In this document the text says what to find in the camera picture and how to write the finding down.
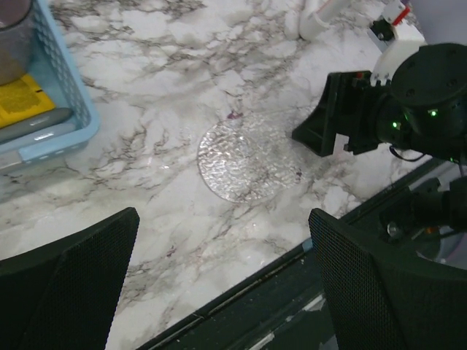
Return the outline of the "blue plastic basket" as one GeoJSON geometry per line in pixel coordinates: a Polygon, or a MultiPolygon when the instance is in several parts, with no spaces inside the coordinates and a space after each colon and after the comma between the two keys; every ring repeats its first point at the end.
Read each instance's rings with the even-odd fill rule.
{"type": "Polygon", "coordinates": [[[1,2],[1,172],[83,148],[99,129],[45,1],[1,2]]]}

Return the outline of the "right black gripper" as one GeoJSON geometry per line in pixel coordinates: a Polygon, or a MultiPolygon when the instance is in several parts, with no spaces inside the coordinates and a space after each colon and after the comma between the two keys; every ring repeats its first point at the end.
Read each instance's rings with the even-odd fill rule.
{"type": "Polygon", "coordinates": [[[346,97],[350,113],[346,151],[360,155],[375,150],[381,143],[395,143],[398,105],[389,85],[371,84],[369,71],[330,73],[318,104],[292,131],[292,140],[319,157],[332,155],[346,97]]]}

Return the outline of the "clear textured round tray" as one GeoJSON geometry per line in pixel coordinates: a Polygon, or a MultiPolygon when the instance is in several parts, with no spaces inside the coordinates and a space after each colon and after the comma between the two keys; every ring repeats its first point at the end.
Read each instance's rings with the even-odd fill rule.
{"type": "Polygon", "coordinates": [[[275,195],[304,178],[303,161],[280,113],[228,117],[201,138],[197,163],[218,197],[248,203],[275,195]]]}

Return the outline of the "purple translucent cup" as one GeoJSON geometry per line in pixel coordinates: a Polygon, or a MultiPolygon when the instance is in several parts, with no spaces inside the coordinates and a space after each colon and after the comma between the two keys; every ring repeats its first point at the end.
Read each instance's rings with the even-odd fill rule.
{"type": "Polygon", "coordinates": [[[32,1],[1,1],[1,85],[27,72],[33,34],[32,1]]]}

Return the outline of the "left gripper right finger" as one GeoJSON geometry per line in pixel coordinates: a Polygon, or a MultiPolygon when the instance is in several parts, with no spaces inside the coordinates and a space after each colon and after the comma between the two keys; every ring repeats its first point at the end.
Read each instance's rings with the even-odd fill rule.
{"type": "Polygon", "coordinates": [[[403,252],[321,209],[309,229],[340,349],[466,348],[466,270],[403,252]]]}

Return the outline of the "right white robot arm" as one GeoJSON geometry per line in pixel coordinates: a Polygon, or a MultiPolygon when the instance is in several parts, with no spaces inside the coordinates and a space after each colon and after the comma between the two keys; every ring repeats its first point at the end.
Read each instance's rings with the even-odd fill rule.
{"type": "Polygon", "coordinates": [[[336,135],[344,150],[360,155],[387,143],[466,165],[466,46],[422,46],[400,63],[387,85],[371,85],[369,71],[327,76],[314,111],[292,139],[320,157],[333,154],[336,135]]]}

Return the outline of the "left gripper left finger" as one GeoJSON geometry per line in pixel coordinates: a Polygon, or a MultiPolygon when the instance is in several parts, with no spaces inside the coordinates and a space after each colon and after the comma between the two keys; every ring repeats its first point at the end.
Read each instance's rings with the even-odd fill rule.
{"type": "Polygon", "coordinates": [[[139,228],[126,208],[1,261],[2,349],[104,349],[139,228]]]}

